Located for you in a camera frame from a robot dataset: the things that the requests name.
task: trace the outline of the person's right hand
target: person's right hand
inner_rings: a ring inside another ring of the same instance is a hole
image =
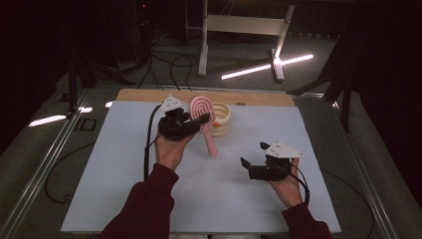
[[[196,132],[181,140],[171,140],[158,133],[158,139],[155,141],[156,162],[175,171],[183,158],[183,151],[187,143],[195,134]]]
[[[292,174],[298,176],[299,159],[293,158],[292,160]],[[303,203],[301,191],[299,190],[299,182],[291,176],[287,176],[281,181],[268,181],[273,189],[277,192],[280,200],[286,205],[287,208],[294,207]]]

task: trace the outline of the pink toy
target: pink toy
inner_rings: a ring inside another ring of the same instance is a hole
[[[190,116],[196,120],[204,114],[210,114],[210,121],[201,125],[201,129],[198,133],[204,134],[205,142],[207,143],[208,153],[211,156],[218,154],[217,146],[214,143],[214,140],[211,136],[209,129],[212,127],[212,124],[215,121],[214,108],[211,101],[206,97],[196,97],[190,103]]]

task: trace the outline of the white table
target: white table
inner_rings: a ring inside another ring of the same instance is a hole
[[[98,233],[120,212],[131,187],[143,178],[147,126],[157,105],[159,101],[113,102],[62,231]],[[299,109],[230,107],[233,113],[231,131],[224,137],[215,138],[219,155],[210,157],[203,136],[196,135],[176,169],[180,179],[172,191],[175,207],[171,214],[171,233],[286,232],[288,227],[281,214],[285,206],[267,182],[249,179],[240,162],[242,156],[252,164],[264,164],[265,156],[259,142],[276,140],[305,154],[300,169],[311,191],[310,210],[316,220],[327,223],[331,232],[339,232]],[[160,115],[155,116],[153,125],[159,119]],[[152,167],[154,150],[150,152],[150,158]]]

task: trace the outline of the beige ring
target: beige ring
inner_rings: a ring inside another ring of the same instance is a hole
[[[223,103],[214,103],[213,108],[215,121],[210,128],[210,133],[215,137],[224,136],[230,130],[232,111]]]

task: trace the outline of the white stand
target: white stand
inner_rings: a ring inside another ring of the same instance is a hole
[[[273,67],[277,80],[283,81],[285,76],[280,61],[280,52],[285,41],[289,24],[292,19],[294,5],[290,5],[285,19],[253,18],[239,16],[208,15],[208,0],[204,0],[204,15],[202,21],[202,49],[199,59],[198,75],[204,77],[207,71],[208,31],[236,32],[279,36],[277,48],[272,50]]]

